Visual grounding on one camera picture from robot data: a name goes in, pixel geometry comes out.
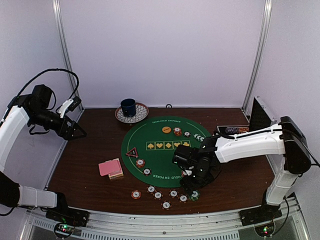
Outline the red chips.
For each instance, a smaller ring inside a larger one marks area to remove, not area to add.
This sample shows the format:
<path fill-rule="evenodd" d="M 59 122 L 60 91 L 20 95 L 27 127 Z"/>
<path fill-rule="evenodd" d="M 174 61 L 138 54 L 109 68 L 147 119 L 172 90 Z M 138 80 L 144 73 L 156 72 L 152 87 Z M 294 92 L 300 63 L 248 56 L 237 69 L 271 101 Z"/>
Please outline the red chips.
<path fill-rule="evenodd" d="M 184 170 L 181 171 L 181 176 L 182 176 L 182 177 L 185 177 L 185 176 L 187 176 L 187 175 L 188 175 L 188 174 L 187 174 L 186 171 L 184 171 Z"/>
<path fill-rule="evenodd" d="M 181 129 L 180 127 L 175 127 L 175 128 L 173 129 L 173 134 L 174 134 L 175 136 L 181 136 L 181 135 L 182 135 L 182 129 Z"/>
<path fill-rule="evenodd" d="M 145 160 L 144 159 L 142 159 L 142 158 L 139 158 L 139 159 L 137 159 L 136 160 L 136 162 L 135 162 L 135 165 L 136 165 L 136 167 L 137 168 L 143 168 L 144 166 L 145 166 Z"/>

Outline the green poker chip stack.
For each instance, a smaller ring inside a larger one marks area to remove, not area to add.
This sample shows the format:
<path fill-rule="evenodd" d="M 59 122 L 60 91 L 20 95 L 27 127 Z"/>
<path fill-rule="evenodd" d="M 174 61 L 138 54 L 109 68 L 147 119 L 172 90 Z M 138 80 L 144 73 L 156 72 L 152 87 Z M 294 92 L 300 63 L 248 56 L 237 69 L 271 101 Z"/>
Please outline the green poker chip stack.
<path fill-rule="evenodd" d="M 198 190 L 193 190 L 192 194 L 190 194 L 188 197 L 193 202 L 197 201 L 200 198 L 200 192 Z"/>

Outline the green chips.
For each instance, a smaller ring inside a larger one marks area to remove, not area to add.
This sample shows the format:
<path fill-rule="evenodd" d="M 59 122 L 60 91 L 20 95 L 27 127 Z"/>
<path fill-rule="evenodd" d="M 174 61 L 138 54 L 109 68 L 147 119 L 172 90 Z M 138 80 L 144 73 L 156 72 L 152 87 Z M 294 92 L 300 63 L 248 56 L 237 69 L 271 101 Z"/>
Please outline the green chips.
<path fill-rule="evenodd" d="M 193 137 L 198 141 L 198 142 L 203 142 L 203 140 L 205 139 L 204 136 L 200 135 L 200 134 L 194 134 Z"/>

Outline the orange big blind button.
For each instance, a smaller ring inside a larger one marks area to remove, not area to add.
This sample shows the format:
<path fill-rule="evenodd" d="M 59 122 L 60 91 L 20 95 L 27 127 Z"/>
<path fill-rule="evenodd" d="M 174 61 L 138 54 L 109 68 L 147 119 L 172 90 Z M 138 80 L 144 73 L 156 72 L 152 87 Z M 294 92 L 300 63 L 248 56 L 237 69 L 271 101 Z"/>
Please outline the orange big blind button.
<path fill-rule="evenodd" d="M 169 134 L 171 131 L 172 131 L 172 128 L 169 127 L 169 126 L 164 126 L 162 128 L 162 132 L 165 133 L 165 134 Z"/>

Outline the pink playing card deck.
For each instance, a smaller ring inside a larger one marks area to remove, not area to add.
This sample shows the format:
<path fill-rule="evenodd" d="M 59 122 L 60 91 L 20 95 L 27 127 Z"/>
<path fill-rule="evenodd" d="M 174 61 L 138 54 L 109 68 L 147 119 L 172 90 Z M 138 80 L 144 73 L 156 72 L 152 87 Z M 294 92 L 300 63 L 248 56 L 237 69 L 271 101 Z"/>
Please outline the pink playing card deck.
<path fill-rule="evenodd" d="M 111 176 L 122 174 L 123 170 L 119 158 L 108 160 L 98 164 L 100 176 Z"/>

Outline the triangular black red dealer button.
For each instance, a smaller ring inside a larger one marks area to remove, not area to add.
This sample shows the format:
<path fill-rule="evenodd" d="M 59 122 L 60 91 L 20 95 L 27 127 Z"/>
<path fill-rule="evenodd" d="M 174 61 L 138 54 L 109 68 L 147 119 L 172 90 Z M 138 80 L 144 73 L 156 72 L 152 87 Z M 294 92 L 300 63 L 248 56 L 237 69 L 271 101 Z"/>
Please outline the triangular black red dealer button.
<path fill-rule="evenodd" d="M 138 158 L 138 150 L 136 147 L 133 147 L 131 150 L 129 150 L 126 154 L 127 157 L 133 157 L 133 158 Z"/>

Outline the red poker chip stack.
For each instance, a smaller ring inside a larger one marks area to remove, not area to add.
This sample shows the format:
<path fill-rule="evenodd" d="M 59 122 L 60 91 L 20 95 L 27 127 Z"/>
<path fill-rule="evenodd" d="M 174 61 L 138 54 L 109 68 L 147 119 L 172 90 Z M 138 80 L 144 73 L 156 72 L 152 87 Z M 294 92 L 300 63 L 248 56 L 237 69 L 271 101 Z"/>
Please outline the red poker chip stack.
<path fill-rule="evenodd" d="M 133 190 L 131 192 L 131 197 L 135 200 L 139 199 L 141 197 L 141 192 L 139 190 Z"/>

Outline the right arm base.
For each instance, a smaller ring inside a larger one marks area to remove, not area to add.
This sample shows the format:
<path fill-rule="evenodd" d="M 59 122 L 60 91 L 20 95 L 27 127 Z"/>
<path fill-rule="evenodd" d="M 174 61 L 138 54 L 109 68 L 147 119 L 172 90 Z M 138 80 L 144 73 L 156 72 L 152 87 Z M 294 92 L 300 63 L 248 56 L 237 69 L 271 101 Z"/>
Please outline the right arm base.
<path fill-rule="evenodd" d="M 270 237 L 275 232 L 274 219 L 282 216 L 277 206 L 262 205 L 239 212 L 242 226 L 255 225 L 254 230 L 260 237 Z"/>

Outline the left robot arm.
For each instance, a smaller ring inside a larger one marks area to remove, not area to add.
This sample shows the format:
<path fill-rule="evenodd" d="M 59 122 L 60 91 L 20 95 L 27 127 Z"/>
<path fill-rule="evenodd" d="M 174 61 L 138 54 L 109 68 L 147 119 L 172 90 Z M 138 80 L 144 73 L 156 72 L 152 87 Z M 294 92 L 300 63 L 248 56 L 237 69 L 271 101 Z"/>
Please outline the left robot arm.
<path fill-rule="evenodd" d="M 52 94 L 53 91 L 48 86 L 40 84 L 34 87 L 31 94 L 16 96 L 8 105 L 0 122 L 0 203 L 11 209 L 50 208 L 61 222 L 67 222 L 72 218 L 72 211 L 63 193 L 22 186 L 3 173 L 8 155 L 25 126 L 33 129 L 38 125 L 43 127 L 46 133 L 53 130 L 66 141 L 87 136 L 78 123 L 66 115 L 81 103 L 81 99 L 77 96 L 70 98 L 62 104 L 58 112 L 52 112 L 48 108 Z M 76 131 L 80 131 L 81 135 L 77 136 Z"/>

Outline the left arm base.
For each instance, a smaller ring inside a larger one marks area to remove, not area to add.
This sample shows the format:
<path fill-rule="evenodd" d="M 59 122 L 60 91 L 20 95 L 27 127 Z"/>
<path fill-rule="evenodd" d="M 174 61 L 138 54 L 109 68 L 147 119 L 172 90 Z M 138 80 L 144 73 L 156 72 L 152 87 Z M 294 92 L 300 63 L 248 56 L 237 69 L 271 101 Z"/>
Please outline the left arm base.
<path fill-rule="evenodd" d="M 60 239 L 69 238 L 76 227 L 86 227 L 90 213 L 85 210 L 68 208 L 65 213 L 58 212 L 53 208 L 43 209 L 45 217 L 56 221 L 53 233 Z"/>

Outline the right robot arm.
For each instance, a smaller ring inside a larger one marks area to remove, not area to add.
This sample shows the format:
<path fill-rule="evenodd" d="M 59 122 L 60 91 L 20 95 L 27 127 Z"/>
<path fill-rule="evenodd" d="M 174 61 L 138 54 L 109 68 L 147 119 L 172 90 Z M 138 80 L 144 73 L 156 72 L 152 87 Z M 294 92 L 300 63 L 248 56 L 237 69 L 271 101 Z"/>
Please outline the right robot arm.
<path fill-rule="evenodd" d="M 200 147 L 180 144 L 173 154 L 172 163 L 186 172 L 180 185 L 191 195 L 217 177 L 221 164 L 263 155 L 284 156 L 282 167 L 267 188 L 262 205 L 256 210 L 258 219 L 266 221 L 279 209 L 298 176 L 312 165 L 306 137 L 289 116 L 281 117 L 279 123 L 247 133 L 225 135 L 216 132 L 204 138 Z"/>

